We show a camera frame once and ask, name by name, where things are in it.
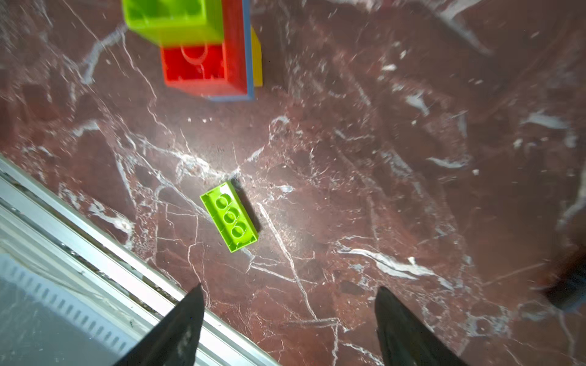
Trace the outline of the red 2x4 lego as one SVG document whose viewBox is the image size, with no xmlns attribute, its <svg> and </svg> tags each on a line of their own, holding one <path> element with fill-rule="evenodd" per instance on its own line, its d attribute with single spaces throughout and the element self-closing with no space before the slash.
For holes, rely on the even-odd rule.
<svg viewBox="0 0 586 366">
<path fill-rule="evenodd" d="M 222 11 L 222 43 L 161 50 L 167 86 L 206 98 L 247 94 L 244 6 L 241 1 L 223 1 Z"/>
</svg>

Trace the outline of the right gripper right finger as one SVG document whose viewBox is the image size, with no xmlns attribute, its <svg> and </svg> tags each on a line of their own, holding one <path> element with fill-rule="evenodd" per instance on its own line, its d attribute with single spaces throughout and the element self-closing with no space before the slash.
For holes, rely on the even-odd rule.
<svg viewBox="0 0 586 366">
<path fill-rule="evenodd" d="M 375 317 L 385 365 L 465 364 L 383 286 L 375 297 Z"/>
</svg>

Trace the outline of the green 2x4 lego brick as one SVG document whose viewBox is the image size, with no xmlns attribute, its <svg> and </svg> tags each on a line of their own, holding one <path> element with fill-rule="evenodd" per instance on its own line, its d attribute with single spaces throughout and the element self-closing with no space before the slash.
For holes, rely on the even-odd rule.
<svg viewBox="0 0 586 366">
<path fill-rule="evenodd" d="M 231 253 L 258 241 L 256 227 L 230 181 L 200 196 Z"/>
</svg>

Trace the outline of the blue 2x4 lego brick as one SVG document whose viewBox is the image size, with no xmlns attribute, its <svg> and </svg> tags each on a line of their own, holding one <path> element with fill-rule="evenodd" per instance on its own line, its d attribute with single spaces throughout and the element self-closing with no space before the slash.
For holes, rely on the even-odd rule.
<svg viewBox="0 0 586 366">
<path fill-rule="evenodd" d="M 250 24 L 250 2 L 221 2 L 224 42 L 221 76 L 209 100 L 213 102 L 245 102 L 254 97 L 253 47 Z"/>
</svg>

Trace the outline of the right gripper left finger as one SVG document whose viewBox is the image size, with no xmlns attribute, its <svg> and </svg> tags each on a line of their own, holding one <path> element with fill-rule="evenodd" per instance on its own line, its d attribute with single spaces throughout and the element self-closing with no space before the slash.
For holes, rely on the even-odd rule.
<svg viewBox="0 0 586 366">
<path fill-rule="evenodd" d="M 194 365 L 204 311 L 198 285 L 115 365 Z"/>
</svg>

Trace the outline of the green 2x2 lego front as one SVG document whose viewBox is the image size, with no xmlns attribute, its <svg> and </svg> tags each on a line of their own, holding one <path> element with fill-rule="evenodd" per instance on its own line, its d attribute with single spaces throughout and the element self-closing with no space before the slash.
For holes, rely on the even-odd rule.
<svg viewBox="0 0 586 366">
<path fill-rule="evenodd" d="M 159 47 L 221 44 L 222 2 L 205 0 L 124 0 L 130 30 Z"/>
</svg>

